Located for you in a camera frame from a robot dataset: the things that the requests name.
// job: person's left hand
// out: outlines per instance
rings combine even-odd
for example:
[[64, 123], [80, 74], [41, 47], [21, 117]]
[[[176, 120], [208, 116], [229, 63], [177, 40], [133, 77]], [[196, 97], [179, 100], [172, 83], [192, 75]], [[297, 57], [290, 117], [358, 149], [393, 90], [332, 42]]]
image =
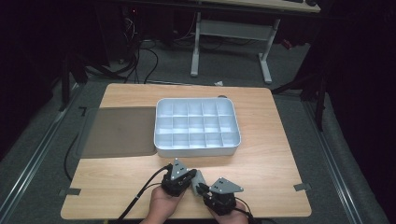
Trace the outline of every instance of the person's left hand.
[[178, 203], [184, 195], [184, 191], [178, 197], [167, 194], [161, 186], [151, 192], [149, 211], [147, 217], [140, 224], [163, 224], [172, 216]]

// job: white plastic tray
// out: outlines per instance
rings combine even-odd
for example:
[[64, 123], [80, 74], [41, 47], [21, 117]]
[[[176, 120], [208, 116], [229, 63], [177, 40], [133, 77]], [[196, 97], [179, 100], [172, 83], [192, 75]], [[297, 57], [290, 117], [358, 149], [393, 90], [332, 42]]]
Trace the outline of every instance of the white plastic tray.
[[165, 98], [157, 103], [154, 145], [161, 157], [233, 155], [241, 143], [227, 98]]

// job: black cable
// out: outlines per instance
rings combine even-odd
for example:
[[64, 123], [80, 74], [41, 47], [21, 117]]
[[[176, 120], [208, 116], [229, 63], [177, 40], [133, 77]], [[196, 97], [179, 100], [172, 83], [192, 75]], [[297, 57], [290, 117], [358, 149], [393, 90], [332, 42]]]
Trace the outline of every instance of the black cable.
[[137, 67], [136, 67], [136, 69], [134, 70], [134, 84], [140, 84], [140, 81], [139, 81], [139, 75], [137, 74]]
[[190, 35], [190, 36], [188, 36], [188, 35], [191, 33], [192, 29], [194, 28], [194, 24], [196, 24], [196, 22], [195, 22], [196, 18], [197, 18], [197, 12], [195, 12], [194, 16], [192, 17], [192, 22], [191, 22], [191, 25], [190, 25], [190, 29], [187, 31], [187, 33], [184, 34], [182, 37], [180, 37], [178, 39], [174, 39], [173, 42], [176, 43], [178, 40], [183, 40], [183, 39], [195, 36], [195, 34], [194, 35]]
[[[251, 210], [250, 210], [250, 207], [248, 206], [248, 204], [247, 204], [245, 201], [243, 201], [242, 199], [240, 199], [240, 198], [235, 197], [235, 199], [237, 199], [237, 200], [241, 201], [242, 203], [244, 203], [245, 206], [247, 207], [248, 212], [246, 212], [246, 211], [244, 211], [244, 210], [242, 210], [242, 209], [238, 209], [238, 208], [235, 208], [234, 210], [246, 214], [246, 215], [248, 216], [249, 220], [251, 220], [251, 221], [254, 222], [254, 223], [257, 223], [257, 221], [255, 220], [255, 218], [254, 218], [253, 215], [251, 214]], [[277, 222], [273, 221], [271, 218], [263, 218], [262, 220], [269, 221], [269, 222], [271, 222], [271, 223], [273, 223], [273, 224], [277, 224]]]
[[85, 72], [87, 72], [87, 73], [89, 73], [89, 74], [91, 74], [91, 75], [97, 76], [97, 77], [99, 77], [99, 76], [102, 75], [102, 73], [92, 71], [92, 70], [89, 69], [88, 67], [84, 67], [84, 70], [85, 70]]
[[[88, 58], [84, 57], [83, 55], [76, 54], [76, 57], [79, 60], [81, 60], [84, 64], [90, 65], [94, 69], [98, 70], [102, 75], [107, 76], [107, 77], [111, 77], [111, 78], [115, 78], [115, 79], [125, 79], [125, 77], [121, 77], [120, 74], [130, 70], [131, 68], [134, 67], [134, 64], [135, 64], [135, 60], [134, 60], [134, 57], [133, 57], [131, 59], [131, 61], [129, 61], [128, 65], [126, 65], [125, 67], [121, 68], [118, 71], [114, 71], [113, 72], [113, 71], [110, 71], [107, 68], [103, 67], [102, 65], [97, 64], [97, 63], [89, 60]], [[88, 68], [86, 68], [85, 70], [86, 71], [88, 70], [91, 74], [95, 74], [95, 72], [93, 72], [92, 70], [90, 70]]]
[[250, 44], [254, 44], [259, 42], [258, 40], [254, 40], [254, 39], [249, 39], [248, 41], [244, 42], [244, 43], [238, 43], [232, 40], [228, 40], [228, 39], [224, 39], [224, 42], [227, 44], [232, 44], [232, 45], [238, 45], [238, 46], [245, 46], [245, 45], [250, 45]]
[[[211, 44], [211, 43], [215, 43], [216, 41], [209, 41], [208, 38], [206, 37], [206, 42]], [[206, 48], [202, 44], [200, 44], [200, 48], [207, 49], [207, 50], [215, 50], [215, 49], [220, 48], [223, 45], [223, 43], [224, 43], [224, 37], [219, 37], [219, 44], [217, 46], [215, 46], [214, 48], [211, 48], [211, 49]]]
[[[189, 36], [188, 38], [182, 40], [174, 40], [173, 43], [181, 47], [189, 47], [194, 44], [194, 40], [190, 40], [192, 37], [195, 37], [195, 35]], [[180, 44], [179, 42], [188, 42], [188, 44]]]
[[148, 185], [148, 186], [146, 187], [146, 189], [149, 189], [149, 188], [151, 188], [152, 186], [156, 186], [156, 185], [161, 185], [161, 183], [150, 184], [150, 185]]
[[73, 145], [76, 143], [77, 138], [78, 134], [76, 134], [76, 137], [73, 139], [73, 142], [70, 144], [69, 148], [67, 149], [66, 155], [64, 156], [64, 173], [66, 174], [67, 179], [69, 179], [70, 182], [73, 180], [73, 178], [67, 171], [67, 157], [69, 156], [70, 150], [72, 149]]
[[157, 172], [155, 172], [155, 174], [151, 176], [151, 178], [148, 180], [148, 182], [146, 182], [145, 186], [143, 186], [143, 188], [137, 193], [137, 195], [134, 197], [134, 199], [131, 201], [131, 203], [128, 205], [128, 207], [125, 209], [125, 211], [117, 219], [117, 223], [121, 223], [122, 220], [126, 217], [126, 215], [128, 215], [129, 211], [131, 211], [132, 207], [134, 207], [137, 200], [139, 200], [140, 196], [142, 196], [142, 194], [148, 188], [149, 182], [151, 182], [151, 180], [154, 179], [154, 177], [157, 174], [159, 174], [160, 172], [162, 172], [164, 170], [170, 170], [171, 168], [172, 168], [172, 164], [168, 164], [168, 165], [164, 166], [163, 168], [161, 168], [160, 170], [158, 170]]
[[124, 83], [128, 82], [129, 77], [136, 70], [137, 64], [139, 62], [139, 51], [137, 52], [137, 58], [136, 58], [136, 56], [134, 56], [134, 59], [135, 59], [136, 63], [134, 64], [134, 67], [131, 69], [131, 72], [129, 72], [128, 75], [125, 77]]
[[152, 72], [154, 72], [155, 68], [157, 68], [157, 65], [158, 65], [158, 55], [151, 49], [145, 49], [145, 50], [148, 50], [154, 54], [154, 56], [156, 58], [156, 62], [155, 62], [154, 67], [151, 69], [151, 71], [146, 75], [146, 78], [145, 78], [145, 81], [143, 82], [143, 84], [146, 84], [148, 82], [149, 76], [151, 75]]

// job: hand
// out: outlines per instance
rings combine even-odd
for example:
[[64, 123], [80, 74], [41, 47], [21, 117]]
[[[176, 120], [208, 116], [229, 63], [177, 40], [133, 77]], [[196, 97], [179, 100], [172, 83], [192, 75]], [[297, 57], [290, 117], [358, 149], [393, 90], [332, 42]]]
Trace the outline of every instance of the hand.
[[[238, 201], [236, 201], [236, 208], [246, 211], [245, 206]], [[210, 208], [208, 208], [208, 209], [209, 209], [210, 214], [212, 214], [212, 216], [216, 219], [216, 221], [219, 224], [248, 224], [248, 217], [239, 211], [233, 210], [228, 215], [219, 216], [212, 209], [210, 209]]]
[[184, 191], [178, 197], [167, 194], [161, 186], [151, 192], [148, 215], [140, 224], [163, 224], [172, 216], [178, 203], [184, 195]]

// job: wooden table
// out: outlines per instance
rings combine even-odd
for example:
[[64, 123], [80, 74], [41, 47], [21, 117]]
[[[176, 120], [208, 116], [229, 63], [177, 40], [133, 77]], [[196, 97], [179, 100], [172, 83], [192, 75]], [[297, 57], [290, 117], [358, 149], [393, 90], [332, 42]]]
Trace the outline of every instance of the wooden table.
[[[110, 84], [101, 107], [155, 106], [167, 97], [217, 97], [233, 101], [242, 143], [232, 156], [179, 158], [201, 170], [206, 184], [223, 176], [245, 191], [235, 193], [254, 217], [307, 217], [311, 207], [303, 190], [288, 139], [271, 92], [264, 88]], [[137, 192], [172, 158], [146, 157], [81, 159], [61, 215], [65, 219], [112, 219], [125, 210]], [[151, 183], [161, 182], [163, 174]], [[126, 218], [143, 218], [149, 209], [147, 190]], [[172, 218], [212, 217], [201, 197], [187, 189]]]

